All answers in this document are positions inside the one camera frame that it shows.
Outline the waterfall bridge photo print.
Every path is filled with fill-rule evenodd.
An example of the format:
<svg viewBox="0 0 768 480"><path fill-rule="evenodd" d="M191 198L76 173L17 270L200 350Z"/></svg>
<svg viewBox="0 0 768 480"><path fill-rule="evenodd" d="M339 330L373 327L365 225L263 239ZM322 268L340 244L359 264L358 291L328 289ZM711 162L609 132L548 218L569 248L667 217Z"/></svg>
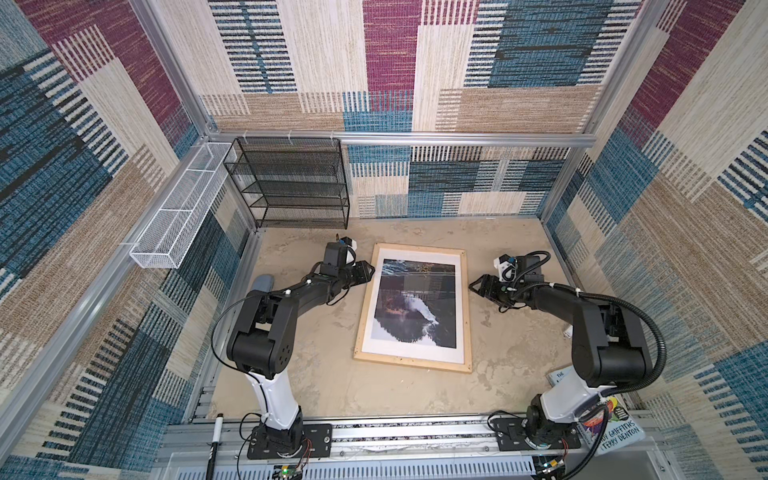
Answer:
<svg viewBox="0 0 768 480"><path fill-rule="evenodd" d="M371 338L456 348L456 267L444 263L385 259L373 311Z"/></svg>

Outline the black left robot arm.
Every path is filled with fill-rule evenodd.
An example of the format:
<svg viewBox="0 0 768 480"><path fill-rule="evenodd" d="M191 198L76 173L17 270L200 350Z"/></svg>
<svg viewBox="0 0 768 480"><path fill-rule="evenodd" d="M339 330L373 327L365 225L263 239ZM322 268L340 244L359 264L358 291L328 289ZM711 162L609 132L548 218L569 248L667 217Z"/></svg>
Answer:
<svg viewBox="0 0 768 480"><path fill-rule="evenodd" d="M260 424L252 447L285 457L307 449L303 413L286 373L298 319L316 307L338 303L351 288L370 282L374 273L369 262L357 258L356 241L340 237L326 245L324 258L298 283L282 290L252 289L243 299L225 354L259 401Z"/></svg>

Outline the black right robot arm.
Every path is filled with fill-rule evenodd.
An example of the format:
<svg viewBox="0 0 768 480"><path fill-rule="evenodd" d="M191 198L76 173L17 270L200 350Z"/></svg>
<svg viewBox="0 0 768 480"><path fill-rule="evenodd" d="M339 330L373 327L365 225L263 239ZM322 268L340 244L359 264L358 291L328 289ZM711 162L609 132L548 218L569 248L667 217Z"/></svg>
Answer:
<svg viewBox="0 0 768 480"><path fill-rule="evenodd" d="M550 258L543 250L502 255L495 273L469 285L500 312L538 310L572 329L572 373L535 396L519 426L506 433L523 436L534 449L560 445L586 415L606 415L609 397L653 384L668 358L663 334L648 314L614 296L547 281L542 268Z"/></svg>

